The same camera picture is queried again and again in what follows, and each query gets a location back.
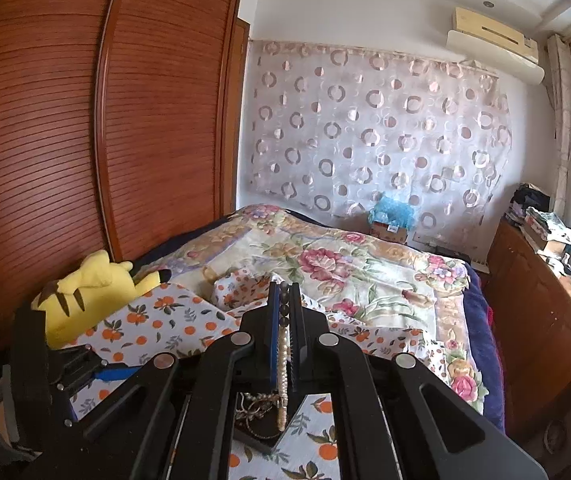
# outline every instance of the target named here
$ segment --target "dark blue bed sheet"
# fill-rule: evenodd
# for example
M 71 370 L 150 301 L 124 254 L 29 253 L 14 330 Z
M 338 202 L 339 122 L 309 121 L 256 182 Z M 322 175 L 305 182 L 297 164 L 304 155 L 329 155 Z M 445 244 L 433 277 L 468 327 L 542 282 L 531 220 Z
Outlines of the dark blue bed sheet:
M 328 227 L 298 212 L 287 211 L 303 221 Z M 227 222 L 230 216 L 224 216 L 200 229 L 170 238 L 167 242 L 135 260 L 133 262 L 134 269 L 131 271 L 132 275 L 134 276 L 143 265 L 151 264 L 157 259 L 178 250 L 188 241 L 193 240 L 204 232 Z M 499 430 L 505 432 L 503 375 L 497 344 L 488 324 L 488 302 L 483 297 L 481 280 L 478 274 L 468 264 L 466 264 L 466 267 L 470 275 L 470 288 L 463 293 L 463 309 L 470 335 L 470 347 L 472 349 L 472 357 L 483 375 L 483 383 L 489 390 L 489 394 L 485 398 L 483 414 Z
M 488 302 L 481 291 L 481 280 L 472 267 L 465 264 L 470 275 L 470 288 L 463 291 L 463 310 L 470 335 L 472 357 L 483 375 L 489 394 L 483 403 L 483 415 L 505 433 L 505 396 L 503 372 L 497 343 L 488 323 Z

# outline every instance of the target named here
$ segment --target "wooden cabinet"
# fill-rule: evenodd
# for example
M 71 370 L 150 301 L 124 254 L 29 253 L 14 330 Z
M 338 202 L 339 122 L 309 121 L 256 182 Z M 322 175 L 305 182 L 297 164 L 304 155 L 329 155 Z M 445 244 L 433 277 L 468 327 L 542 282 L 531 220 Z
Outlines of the wooden cabinet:
M 571 297 L 523 235 L 501 222 L 484 289 L 504 365 L 506 424 L 519 434 L 571 384 Z
M 0 335 L 86 254 L 232 203 L 238 1 L 0 0 Z

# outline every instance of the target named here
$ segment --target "metal bolt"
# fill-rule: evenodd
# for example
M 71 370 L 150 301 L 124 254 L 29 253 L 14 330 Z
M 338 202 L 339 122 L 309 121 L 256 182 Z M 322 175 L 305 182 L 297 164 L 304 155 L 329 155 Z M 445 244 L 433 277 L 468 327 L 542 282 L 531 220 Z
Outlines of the metal bolt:
M 332 333 L 325 333 L 319 336 L 319 343 L 323 346 L 336 346 L 339 344 L 339 336 Z
M 169 368 L 174 364 L 174 355 L 172 354 L 158 354 L 154 358 L 154 366 L 163 370 L 163 368 Z
M 397 365 L 401 368 L 405 368 L 406 370 L 414 368 L 417 364 L 417 360 L 410 354 L 399 354 L 394 358 L 394 360 L 397 362 Z
M 252 336 L 247 332 L 235 332 L 232 334 L 232 337 L 230 337 L 230 340 L 232 344 L 236 346 L 243 346 L 252 341 Z

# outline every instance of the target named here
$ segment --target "navy blue blanket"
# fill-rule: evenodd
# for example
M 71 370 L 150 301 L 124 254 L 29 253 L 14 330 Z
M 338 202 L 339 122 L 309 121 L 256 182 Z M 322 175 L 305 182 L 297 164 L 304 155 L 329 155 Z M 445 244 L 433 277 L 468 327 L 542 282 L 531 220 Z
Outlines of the navy blue blanket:
M 483 404 L 483 414 L 505 433 L 505 397 L 503 373 L 497 344 L 488 324 L 488 302 L 481 291 L 478 274 L 465 264 L 470 275 L 470 288 L 463 291 L 463 310 L 470 335 L 472 357 L 483 375 L 483 384 L 489 390 Z

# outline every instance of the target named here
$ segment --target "cardboard box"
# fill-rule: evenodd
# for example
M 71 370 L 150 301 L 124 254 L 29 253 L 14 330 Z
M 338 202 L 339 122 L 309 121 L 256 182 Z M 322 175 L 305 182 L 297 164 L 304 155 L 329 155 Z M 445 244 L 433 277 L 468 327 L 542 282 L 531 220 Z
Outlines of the cardboard box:
M 396 228 L 382 222 L 373 222 L 370 227 L 370 234 L 379 240 L 395 244 L 405 244 L 408 240 L 408 230 L 405 227 Z
M 540 250 L 555 254 L 555 256 L 562 257 L 565 252 L 565 243 L 558 242 L 556 240 L 544 240 L 541 235 L 537 233 L 529 224 L 523 224 L 521 228 L 527 233 L 527 235 L 534 241 Z

